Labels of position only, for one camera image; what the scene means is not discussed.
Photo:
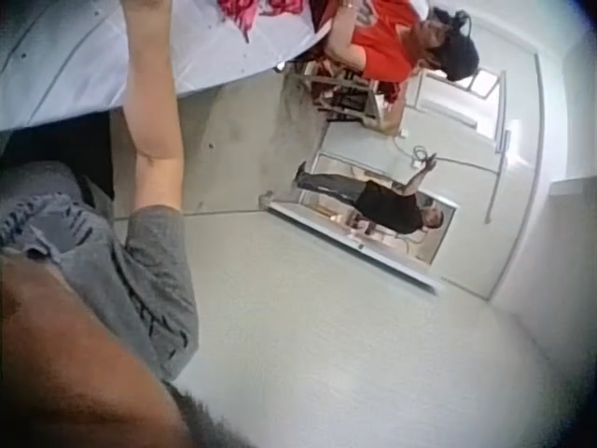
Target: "jeans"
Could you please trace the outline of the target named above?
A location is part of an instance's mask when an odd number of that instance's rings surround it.
[[[346,175],[310,175],[303,173],[297,179],[299,189],[325,194],[352,207],[365,190],[365,185],[365,182]]]

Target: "black shoe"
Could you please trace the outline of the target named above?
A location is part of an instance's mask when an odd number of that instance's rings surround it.
[[[307,162],[304,161],[301,165],[298,166],[297,173],[295,174],[295,183],[297,183],[302,175],[305,174],[305,167],[307,166]]]

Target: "bed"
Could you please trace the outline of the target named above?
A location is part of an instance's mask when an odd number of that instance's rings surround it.
[[[128,53],[119,0],[3,3],[0,131],[121,105]],[[176,90],[184,96],[250,77],[296,57],[325,33],[313,31],[306,7],[300,16],[258,17],[247,44],[216,0],[174,0]]]

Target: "door handle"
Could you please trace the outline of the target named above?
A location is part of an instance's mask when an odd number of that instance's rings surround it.
[[[502,139],[500,140],[500,146],[497,150],[498,154],[507,153],[510,148],[510,140],[512,138],[512,131],[509,129],[504,129],[504,133],[502,134]]]

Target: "black shirt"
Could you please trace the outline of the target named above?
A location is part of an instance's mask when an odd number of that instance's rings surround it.
[[[400,196],[369,180],[354,208],[367,219],[397,233],[414,233],[423,227],[421,209],[414,194]]]

